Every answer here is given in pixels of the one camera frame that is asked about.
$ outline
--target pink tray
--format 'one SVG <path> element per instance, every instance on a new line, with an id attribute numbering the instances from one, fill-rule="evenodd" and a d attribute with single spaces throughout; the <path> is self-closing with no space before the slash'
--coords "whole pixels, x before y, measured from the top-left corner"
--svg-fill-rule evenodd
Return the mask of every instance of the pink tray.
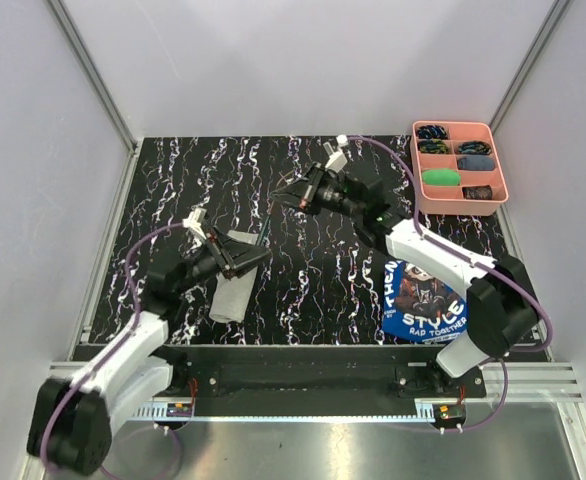
<path id="1" fill-rule="evenodd" d="M 415 131 L 423 125 L 441 125 L 448 133 L 449 140 L 443 140 L 449 147 L 450 155 L 433 155 L 420 153 L 417 142 L 420 140 Z M 411 158 L 413 172 L 418 185 L 415 188 L 418 206 L 424 213 L 441 215 L 492 215 L 500 205 L 509 198 L 509 192 L 504 182 L 504 175 L 500 160 L 495 150 L 495 142 L 488 125 L 472 122 L 439 122 L 420 121 L 413 124 L 413 138 L 411 139 Z M 471 140 L 480 140 L 491 145 L 491 154 L 495 160 L 495 170 L 491 172 L 474 172 L 458 170 L 457 159 L 464 155 L 457 154 L 460 144 Z M 432 168 L 450 168 L 459 172 L 462 184 L 459 187 L 435 187 L 425 185 L 422 181 L 422 172 Z M 477 187 L 490 185 L 493 190 L 493 200 L 466 200 L 462 187 Z"/>

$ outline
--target white wall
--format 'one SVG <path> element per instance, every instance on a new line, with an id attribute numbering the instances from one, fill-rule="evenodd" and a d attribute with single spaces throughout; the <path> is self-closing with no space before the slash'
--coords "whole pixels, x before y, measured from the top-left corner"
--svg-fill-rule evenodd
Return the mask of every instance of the white wall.
<path id="1" fill-rule="evenodd" d="M 0 479 L 67 353 L 125 160 L 45 2 L 0 0 Z"/>
<path id="2" fill-rule="evenodd" d="M 65 0 L 137 136 L 489 121 L 552 0 Z"/>
<path id="3" fill-rule="evenodd" d="M 574 2 L 497 132 L 508 212 L 586 399 L 586 0 Z"/>

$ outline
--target blue object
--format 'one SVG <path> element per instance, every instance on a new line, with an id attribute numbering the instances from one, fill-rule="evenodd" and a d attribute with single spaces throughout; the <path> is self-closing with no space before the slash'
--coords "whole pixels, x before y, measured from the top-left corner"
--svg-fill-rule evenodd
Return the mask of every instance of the blue object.
<path id="1" fill-rule="evenodd" d="M 467 306 L 451 288 L 403 261 L 384 268 L 382 330 L 417 343 L 448 342 L 466 330 Z"/>
<path id="2" fill-rule="evenodd" d="M 467 155 L 457 159 L 458 170 L 490 172 L 495 170 L 495 160 L 486 155 Z"/>
<path id="3" fill-rule="evenodd" d="M 464 142 L 461 144 L 457 153 L 460 154 L 475 154 L 475 155 L 489 155 L 491 153 L 491 146 L 486 142 L 480 142 L 479 140 L 472 140 L 470 142 Z"/>
<path id="4" fill-rule="evenodd" d="M 417 138 L 432 139 L 439 138 L 440 140 L 448 140 L 449 136 L 446 133 L 446 129 L 441 125 L 424 125 L 415 131 Z"/>

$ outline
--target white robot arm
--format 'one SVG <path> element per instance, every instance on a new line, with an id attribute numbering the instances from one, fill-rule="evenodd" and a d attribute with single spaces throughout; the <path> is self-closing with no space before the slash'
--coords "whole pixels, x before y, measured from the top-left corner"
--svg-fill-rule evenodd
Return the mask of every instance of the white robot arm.
<path id="1" fill-rule="evenodd" d="M 172 329 L 179 327 L 182 293 L 218 273 L 241 277 L 270 254 L 266 247 L 239 242 L 210 226 L 201 208 L 182 226 L 200 246 L 188 258 L 169 252 L 174 258 L 154 262 L 168 269 L 156 266 L 147 273 L 139 318 L 134 315 L 72 376 L 51 377 L 41 386 L 28 453 L 40 456 L 44 449 L 58 466 L 91 475 L 106 458 L 114 435 L 140 404 L 169 388 L 172 393 L 186 390 L 188 359 L 164 346 Z"/>
<path id="2" fill-rule="evenodd" d="M 296 181 L 274 191 L 283 206 L 309 215 L 326 209 L 348 216 L 367 246 L 405 260 L 449 285 L 468 305 L 467 331 L 437 355 L 433 367 L 443 381 L 464 375 L 488 358 L 502 358 L 539 318 L 533 307 L 497 276 L 508 277 L 534 297 L 526 269 L 518 259 L 494 258 L 455 245 L 397 212 L 384 198 L 382 181 L 370 169 L 345 175 L 346 159 L 325 144 L 326 165 L 315 163 Z"/>

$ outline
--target green object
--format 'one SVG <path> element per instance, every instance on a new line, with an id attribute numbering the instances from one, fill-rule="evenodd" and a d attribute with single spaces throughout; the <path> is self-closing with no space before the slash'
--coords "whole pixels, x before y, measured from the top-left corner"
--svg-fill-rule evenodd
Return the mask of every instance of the green object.
<path id="1" fill-rule="evenodd" d="M 457 187 L 462 182 L 462 177 L 450 168 L 435 168 L 422 172 L 422 181 L 426 185 Z"/>

